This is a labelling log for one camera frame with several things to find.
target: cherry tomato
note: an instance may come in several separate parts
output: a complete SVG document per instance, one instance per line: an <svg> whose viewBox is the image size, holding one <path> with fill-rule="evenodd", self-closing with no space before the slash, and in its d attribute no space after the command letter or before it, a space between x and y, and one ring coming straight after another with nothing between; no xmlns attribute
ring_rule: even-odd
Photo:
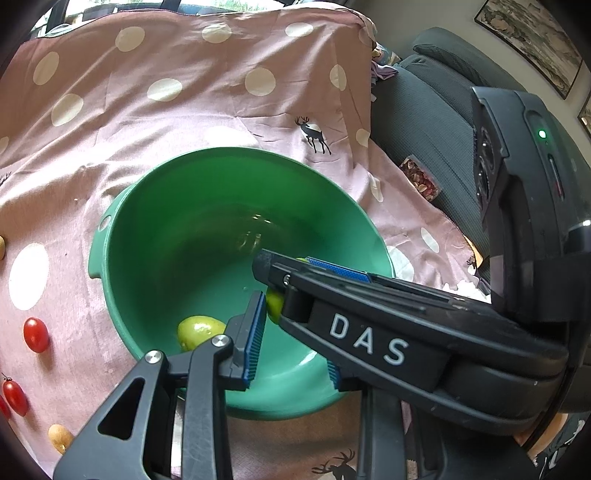
<svg viewBox="0 0 591 480"><path fill-rule="evenodd" d="M10 408L8 408L8 405L6 405L6 401L2 397L0 397L0 410L2 410L2 413L4 414L6 419L10 420Z"/></svg>
<svg viewBox="0 0 591 480"><path fill-rule="evenodd" d="M10 407L21 417L24 417L29 411L29 402L21 386L12 378L4 376L2 391Z"/></svg>
<svg viewBox="0 0 591 480"><path fill-rule="evenodd" d="M42 353L49 347L49 332L45 323L35 317L30 317L22 329L27 346L35 353Z"/></svg>

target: gray cloth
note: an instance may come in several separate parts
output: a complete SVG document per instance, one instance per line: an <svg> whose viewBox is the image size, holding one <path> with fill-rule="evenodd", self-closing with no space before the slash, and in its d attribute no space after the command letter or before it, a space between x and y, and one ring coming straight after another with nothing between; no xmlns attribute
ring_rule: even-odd
<svg viewBox="0 0 591 480"><path fill-rule="evenodd" d="M425 55L413 54L401 63L433 90L469 125L472 125L472 87L474 83L460 75L451 67Z"/></svg>
<svg viewBox="0 0 591 480"><path fill-rule="evenodd" d="M523 85L489 57L444 28L421 32L413 42L413 50L448 65L475 85L525 91Z"/></svg>
<svg viewBox="0 0 591 480"><path fill-rule="evenodd" d="M433 205L442 210L484 256L488 237L482 231L472 173L472 126L429 85L403 68L373 92L373 141L396 164L414 154L433 174L441 193Z"/></svg>

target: black deer silhouette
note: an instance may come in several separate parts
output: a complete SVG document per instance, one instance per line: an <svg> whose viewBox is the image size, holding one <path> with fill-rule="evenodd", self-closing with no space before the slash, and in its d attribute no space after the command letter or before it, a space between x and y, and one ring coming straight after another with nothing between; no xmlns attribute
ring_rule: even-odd
<svg viewBox="0 0 591 480"><path fill-rule="evenodd" d="M299 116L295 118L296 124L300 126L301 130L304 132L304 135L306 135L306 140L308 141L310 146L314 148L314 153L317 153L316 144L314 143L314 140L318 140L320 142L320 145L322 145L322 153L325 153L324 147L326 147L326 149L329 151L329 155L332 155L332 152L330 151L330 148L326 143L326 140L324 140L322 132L320 130L314 130L310 125L308 125L309 121L310 119L306 116L303 116L301 118L301 123Z"/></svg>
<svg viewBox="0 0 591 480"><path fill-rule="evenodd" d="M312 473L331 472L335 477L335 480L355 480L355 478L357 477L357 472L355 472L355 469L352 466L348 465L348 463L355 458L355 452L349 449L348 455L344 452L341 452L340 454L340 457L333 457L336 460L341 460L340 465L327 466L330 462L330 460L328 460L321 466L315 466L312 469Z"/></svg>

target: small potato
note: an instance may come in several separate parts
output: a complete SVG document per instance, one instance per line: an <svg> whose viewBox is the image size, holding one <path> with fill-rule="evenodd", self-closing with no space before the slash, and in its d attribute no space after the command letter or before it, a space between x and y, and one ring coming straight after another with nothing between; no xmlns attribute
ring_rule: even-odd
<svg viewBox="0 0 591 480"><path fill-rule="evenodd" d="M62 455L66 452L72 441L74 441L72 433L63 425L58 424L49 427L47 436L49 437L51 444Z"/></svg>

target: white polka dot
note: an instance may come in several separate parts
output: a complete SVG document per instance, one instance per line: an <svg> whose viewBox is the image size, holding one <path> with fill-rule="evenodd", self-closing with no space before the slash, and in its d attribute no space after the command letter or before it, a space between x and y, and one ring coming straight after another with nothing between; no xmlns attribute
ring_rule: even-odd
<svg viewBox="0 0 591 480"><path fill-rule="evenodd" d="M374 198L377 201L383 202L384 195L382 195L382 187L380 185L379 179L374 177L370 172L368 172L368 176L369 176L369 187L371 189L372 195L374 196Z"/></svg>
<svg viewBox="0 0 591 480"><path fill-rule="evenodd" d="M209 43L222 43L232 35L232 29L225 23L214 23L203 29L201 35Z"/></svg>
<svg viewBox="0 0 591 480"><path fill-rule="evenodd" d="M14 259L8 277L10 299L19 310L30 310L39 301L49 276L49 257L41 244L29 244Z"/></svg>
<svg viewBox="0 0 591 480"><path fill-rule="evenodd" d="M60 56L56 51L51 51L45 55L35 67L33 72L33 82L37 85L45 85L57 70L60 64Z"/></svg>
<svg viewBox="0 0 591 480"><path fill-rule="evenodd" d="M335 65L330 71L330 82L341 92L347 87L347 75L340 65Z"/></svg>
<svg viewBox="0 0 591 480"><path fill-rule="evenodd" d="M410 260L396 247L388 247L388 253L392 260L392 266L394 267L394 273L396 278L400 280L413 281L414 268L410 263Z"/></svg>
<svg viewBox="0 0 591 480"><path fill-rule="evenodd" d="M142 27L123 28L115 38L115 47L120 51L132 51L141 45L145 36L146 31Z"/></svg>
<svg viewBox="0 0 591 480"><path fill-rule="evenodd" d="M169 102L178 97L183 90L183 84L175 79L162 79L154 82L148 88L148 98L156 102Z"/></svg>
<svg viewBox="0 0 591 480"><path fill-rule="evenodd" d="M68 93L61 97L51 110L51 123L55 127L64 125L80 113L84 100L75 93Z"/></svg>
<svg viewBox="0 0 591 480"><path fill-rule="evenodd" d="M427 244L427 246L433 250L436 254L439 253L439 244L437 243L437 240L435 240L433 238L433 235L431 235L426 228L421 227L421 236L423 237L423 240L425 240L425 243Z"/></svg>
<svg viewBox="0 0 591 480"><path fill-rule="evenodd" d="M313 30L314 27L309 23L297 22L287 25L285 28L285 34L288 37L305 37L306 35L310 35Z"/></svg>
<svg viewBox="0 0 591 480"><path fill-rule="evenodd" d="M360 128L355 134L357 143L362 147L367 147L369 142L369 132L365 128Z"/></svg>
<svg viewBox="0 0 591 480"><path fill-rule="evenodd" d="M205 132L205 140L210 147L258 147L256 138L249 132L243 132L231 127L208 128Z"/></svg>
<svg viewBox="0 0 591 480"><path fill-rule="evenodd" d="M0 138L0 155L2 155L4 153L4 151L6 150L6 148L8 147L8 141L9 141L8 137Z"/></svg>
<svg viewBox="0 0 591 480"><path fill-rule="evenodd" d="M248 93L262 97L275 90L275 76L267 69L258 67L246 75L244 85Z"/></svg>
<svg viewBox="0 0 591 480"><path fill-rule="evenodd" d="M367 27L363 27L359 30L359 41L367 47L371 47L373 45L371 38L369 38Z"/></svg>

